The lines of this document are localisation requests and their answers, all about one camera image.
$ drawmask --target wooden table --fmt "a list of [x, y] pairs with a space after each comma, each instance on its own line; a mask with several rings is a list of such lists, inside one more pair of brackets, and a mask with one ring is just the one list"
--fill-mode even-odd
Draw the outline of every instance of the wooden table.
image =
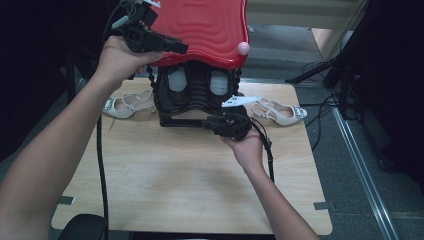
[[[136, 78], [113, 95], [149, 88], [147, 79]], [[241, 83], [240, 92], [298, 104], [291, 85]], [[314, 207], [325, 199], [303, 121], [288, 127], [260, 121], [273, 143], [276, 185], [319, 235], [330, 234], [328, 210]], [[79, 213], [103, 215], [95, 132], [64, 192], [75, 201], [54, 214], [56, 229]], [[247, 176], [212, 131], [160, 127], [158, 115], [145, 109], [128, 119], [104, 115], [102, 133], [111, 230], [272, 233]], [[268, 169], [265, 151], [263, 161]]]

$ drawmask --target gray floor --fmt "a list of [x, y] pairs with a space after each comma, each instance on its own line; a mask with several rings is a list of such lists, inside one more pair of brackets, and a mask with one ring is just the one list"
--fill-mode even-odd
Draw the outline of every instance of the gray floor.
[[[262, 80], [264, 82], [283, 83], [285, 79], [296, 77], [316, 66], [316, 61], [322, 61], [309, 29], [261, 24], [251, 26], [254, 30], [251, 33], [252, 49], [243, 68], [243, 81], [257, 81], [260, 78], [265, 79]], [[321, 103], [328, 96], [328, 90], [322, 86], [322, 78], [317, 75], [295, 85], [300, 103]], [[330, 91], [336, 93], [338, 90], [336, 87]], [[56, 116], [65, 103], [64, 94], [34, 128], [28, 140]], [[306, 109], [308, 117], [305, 123], [318, 113], [318, 107]], [[335, 116], [337, 112], [330, 112], [322, 117], [321, 140], [314, 151], [326, 201], [334, 206], [330, 208], [333, 232], [321, 238], [385, 239]], [[348, 121], [346, 124], [353, 133], [362, 159], [393, 220], [399, 239], [422, 239], [424, 197], [418, 184], [402, 173], [389, 174], [382, 171], [363, 126], [357, 121]], [[311, 124], [307, 131], [313, 145], [318, 136], [317, 123]], [[0, 179], [14, 157], [15, 155], [0, 164]], [[59, 233], [60, 231], [52, 229], [50, 239], [57, 239]], [[110, 239], [128, 239], [128, 236], [128, 233], [112, 232]]]

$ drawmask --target person's left arm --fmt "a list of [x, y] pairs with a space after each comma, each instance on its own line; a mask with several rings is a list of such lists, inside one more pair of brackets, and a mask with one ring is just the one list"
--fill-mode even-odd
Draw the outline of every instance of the person's left arm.
[[134, 54], [122, 38], [109, 38], [94, 76], [24, 148], [1, 183], [0, 239], [47, 239], [52, 212], [78, 167], [105, 102], [124, 79], [161, 56]]

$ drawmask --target red lid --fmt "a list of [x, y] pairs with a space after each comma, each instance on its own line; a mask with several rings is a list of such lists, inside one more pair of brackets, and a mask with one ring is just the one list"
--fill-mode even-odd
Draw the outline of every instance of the red lid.
[[198, 60], [224, 69], [242, 67], [247, 55], [238, 45], [249, 43], [246, 0], [161, 0], [152, 30], [188, 44], [187, 54], [164, 52], [152, 64], [163, 67]]

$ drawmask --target beige shoe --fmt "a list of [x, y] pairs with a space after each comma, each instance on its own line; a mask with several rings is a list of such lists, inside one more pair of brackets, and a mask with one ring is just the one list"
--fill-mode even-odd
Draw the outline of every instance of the beige shoe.
[[144, 90], [139, 94], [125, 93], [122, 97], [110, 97], [103, 112], [116, 118], [129, 118], [135, 112], [155, 105], [151, 90]]
[[256, 116], [274, 120], [278, 125], [288, 126], [307, 116], [305, 109], [299, 106], [287, 106], [273, 100], [262, 98], [252, 105], [252, 112]]

